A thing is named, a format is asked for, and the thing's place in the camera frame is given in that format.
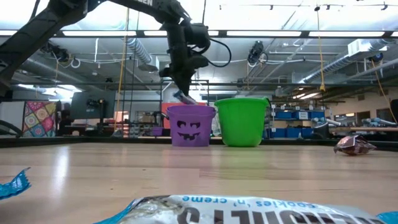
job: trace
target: green bucket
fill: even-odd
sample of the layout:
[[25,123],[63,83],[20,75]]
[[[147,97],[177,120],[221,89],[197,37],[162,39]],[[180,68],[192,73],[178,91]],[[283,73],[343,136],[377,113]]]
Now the green bucket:
[[255,147],[261,143],[268,98],[218,100],[223,142],[233,147]]

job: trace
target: wooden tabletop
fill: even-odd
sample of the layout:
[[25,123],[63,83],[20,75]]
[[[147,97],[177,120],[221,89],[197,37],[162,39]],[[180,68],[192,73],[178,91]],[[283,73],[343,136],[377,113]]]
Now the wooden tabletop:
[[165,194],[252,195],[398,208],[398,154],[335,155],[332,147],[172,147],[71,144],[0,149],[0,182],[26,167],[32,187],[0,201],[0,223],[93,223],[134,198]]

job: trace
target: wall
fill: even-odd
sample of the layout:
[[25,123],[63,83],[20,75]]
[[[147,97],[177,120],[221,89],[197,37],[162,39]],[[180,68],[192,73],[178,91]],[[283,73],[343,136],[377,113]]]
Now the wall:
[[23,101],[0,103],[0,119],[22,130],[24,107],[25,102]]
[[[393,90],[392,88],[389,89],[387,98],[390,101],[398,99],[398,90]],[[362,101],[358,101],[356,96],[354,98],[345,98],[340,100],[343,100],[346,103],[328,105],[331,108],[333,115],[370,111],[371,118],[376,118],[376,110],[389,107],[389,104],[384,97],[380,96],[379,93],[374,92],[366,93],[365,100]]]

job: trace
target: blue storage bin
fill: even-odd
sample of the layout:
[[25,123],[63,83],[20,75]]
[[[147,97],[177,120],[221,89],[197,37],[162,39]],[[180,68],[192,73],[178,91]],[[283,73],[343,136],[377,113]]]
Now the blue storage bin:
[[323,111],[312,111],[311,112],[311,118],[323,118],[325,117],[325,114]]
[[267,133],[269,138],[286,138],[286,129],[285,128],[277,128],[273,133],[272,129],[267,129]]
[[301,130],[302,137],[311,137],[312,136],[313,128],[303,128]]
[[292,119],[292,112],[278,111],[275,118],[278,119]]
[[307,118],[306,119],[301,119],[301,120],[308,120],[308,119],[311,119],[311,115],[310,115],[310,113],[309,112],[307,112],[307,111],[296,111],[296,112],[294,112],[293,113],[293,118],[295,118],[295,119],[300,119],[300,113],[306,113],[307,114]]
[[298,138],[301,133],[301,128],[286,128],[287,138]]

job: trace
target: robotic arm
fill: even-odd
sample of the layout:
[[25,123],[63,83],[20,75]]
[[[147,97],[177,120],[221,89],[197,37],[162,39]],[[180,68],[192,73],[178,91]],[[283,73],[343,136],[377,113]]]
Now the robotic arm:
[[[64,26],[83,19],[106,0],[50,0],[46,9],[31,19],[0,46],[0,95],[8,89],[15,70]],[[210,47],[208,28],[191,24],[191,18],[177,0],[110,0],[153,16],[167,31],[171,64],[159,72],[170,77],[188,95],[195,69],[208,66],[202,54]],[[201,48],[200,52],[188,45]]]

